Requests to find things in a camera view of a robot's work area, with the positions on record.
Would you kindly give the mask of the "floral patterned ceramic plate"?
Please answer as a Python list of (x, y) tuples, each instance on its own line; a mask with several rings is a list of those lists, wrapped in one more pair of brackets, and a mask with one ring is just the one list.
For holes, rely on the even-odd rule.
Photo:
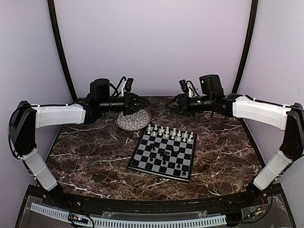
[(123, 115), (119, 113), (116, 115), (116, 125), (126, 131), (138, 131), (146, 127), (152, 119), (151, 112), (145, 108), (134, 114)]

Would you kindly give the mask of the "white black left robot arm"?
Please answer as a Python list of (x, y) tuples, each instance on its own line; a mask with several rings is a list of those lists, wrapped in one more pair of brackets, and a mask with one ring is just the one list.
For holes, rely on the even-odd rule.
[(89, 93), (70, 104), (30, 104), (21, 101), (8, 123), (8, 141), (13, 156), (23, 161), (30, 175), (37, 180), (48, 199), (57, 207), (67, 203), (67, 196), (46, 164), (47, 152), (40, 152), (39, 143), (48, 142), (51, 149), (55, 134), (63, 125), (92, 124), (105, 113), (134, 114), (150, 102), (127, 92), (123, 96), (101, 97)]

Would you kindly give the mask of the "black right corner frame post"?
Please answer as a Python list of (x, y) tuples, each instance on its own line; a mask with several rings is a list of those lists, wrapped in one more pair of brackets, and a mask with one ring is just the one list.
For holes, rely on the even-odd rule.
[(235, 78), (235, 81), (233, 84), (232, 93), (237, 93), (238, 89), (240, 87), (240, 84), (241, 84), (242, 76), (243, 76), (243, 73), (245, 70), (247, 58), (248, 58), (249, 51), (250, 51), (252, 36), (254, 33), (254, 27), (255, 27), (255, 22), (256, 22), (256, 17), (257, 17), (257, 9), (258, 9), (258, 0), (252, 0), (243, 51), (242, 51), (242, 55), (240, 58), (240, 63), (238, 66), (236, 78)]

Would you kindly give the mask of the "black corner frame post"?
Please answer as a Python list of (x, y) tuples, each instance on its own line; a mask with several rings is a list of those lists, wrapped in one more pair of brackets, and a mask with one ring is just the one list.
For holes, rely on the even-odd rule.
[(57, 20), (57, 14), (56, 14), (56, 7), (55, 7), (55, 1), (54, 0), (47, 0), (47, 6), (48, 6), (48, 11), (49, 11), (49, 17), (50, 17), (50, 22), (52, 26), (52, 31), (53, 31), (53, 36), (57, 48), (57, 53), (59, 56), (60, 64), (63, 70), (63, 74), (65, 77), (65, 81), (69, 90), (69, 93), (71, 95), (72, 100), (77, 99), (76, 91), (74, 84), (72, 82), (72, 77), (69, 72), (61, 36), (60, 36), (60, 31), (59, 31), (59, 24)]
[(254, 33), (254, 27), (255, 27), (255, 22), (256, 22), (256, 17), (257, 17), (257, 9), (258, 9), (258, 0), (252, 0), (243, 51), (242, 51), (242, 55), (240, 58), (240, 63), (238, 66), (236, 78), (235, 78), (235, 81), (233, 84), (232, 93), (237, 93), (238, 89), (240, 87), (240, 84), (241, 84), (242, 76), (243, 76), (243, 73), (245, 70), (247, 58), (248, 58), (249, 51), (250, 51), (252, 36)]

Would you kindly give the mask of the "white queen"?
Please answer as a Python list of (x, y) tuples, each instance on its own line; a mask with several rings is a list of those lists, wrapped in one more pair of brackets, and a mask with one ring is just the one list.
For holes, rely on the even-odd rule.
[(170, 129), (169, 129), (169, 127), (166, 127), (165, 134), (170, 135)]

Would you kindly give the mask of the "black white chess board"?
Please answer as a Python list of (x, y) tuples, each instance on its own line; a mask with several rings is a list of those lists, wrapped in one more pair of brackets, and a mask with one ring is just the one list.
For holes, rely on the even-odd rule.
[(149, 124), (129, 160), (128, 168), (189, 183), (197, 134)]

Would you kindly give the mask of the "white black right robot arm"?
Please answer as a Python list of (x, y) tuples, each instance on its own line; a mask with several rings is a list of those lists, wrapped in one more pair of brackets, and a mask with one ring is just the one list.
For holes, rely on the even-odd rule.
[(183, 115), (210, 111), (271, 126), (284, 133), (278, 152), (252, 180), (253, 188), (243, 194), (242, 201), (247, 206), (253, 206), (260, 200), (260, 190), (265, 190), (304, 155), (304, 110), (299, 103), (274, 104), (240, 94), (213, 94), (198, 97), (179, 94), (173, 97), (165, 107)]

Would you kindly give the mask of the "white king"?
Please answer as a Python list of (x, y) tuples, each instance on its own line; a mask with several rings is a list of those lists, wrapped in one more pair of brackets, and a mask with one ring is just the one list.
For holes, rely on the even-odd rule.
[(176, 128), (173, 129), (172, 135), (175, 136), (176, 135)]

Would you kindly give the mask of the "black left corner frame post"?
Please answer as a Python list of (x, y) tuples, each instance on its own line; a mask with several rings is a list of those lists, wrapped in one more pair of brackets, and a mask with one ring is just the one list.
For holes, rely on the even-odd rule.
[(57, 14), (56, 14), (56, 7), (55, 7), (55, 1), (54, 0), (47, 0), (47, 6), (48, 6), (48, 11), (49, 11), (49, 17), (50, 17), (50, 22), (52, 26), (52, 31), (53, 31), (53, 36), (57, 48), (57, 53), (59, 56), (60, 64), (63, 70), (63, 74), (65, 77), (65, 81), (69, 90), (69, 93), (71, 95), (72, 100), (77, 99), (76, 91), (74, 84), (72, 82), (72, 77), (69, 72), (61, 36), (60, 36), (60, 31), (59, 31), (59, 24), (57, 20)]

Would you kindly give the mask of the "black front frame rail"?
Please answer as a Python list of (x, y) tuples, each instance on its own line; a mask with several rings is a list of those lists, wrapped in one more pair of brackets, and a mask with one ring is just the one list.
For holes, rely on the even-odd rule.
[(288, 203), (280, 184), (275, 184), (272, 189), (266, 190), (266, 196), (259, 196), (251, 205), (243, 202), (245, 192), (215, 196), (198, 199), (182, 200), (117, 200), (102, 199), (88, 196), (64, 193), (68, 202), (64, 208), (82, 213), (102, 214), (104, 212), (125, 212), (125, 213), (151, 213), (165, 214), (174, 212), (207, 211), (209, 213), (236, 213), (246, 207), (262, 205), (263, 209), (268, 208), (271, 201), (272, 207), (281, 211), (288, 211)]

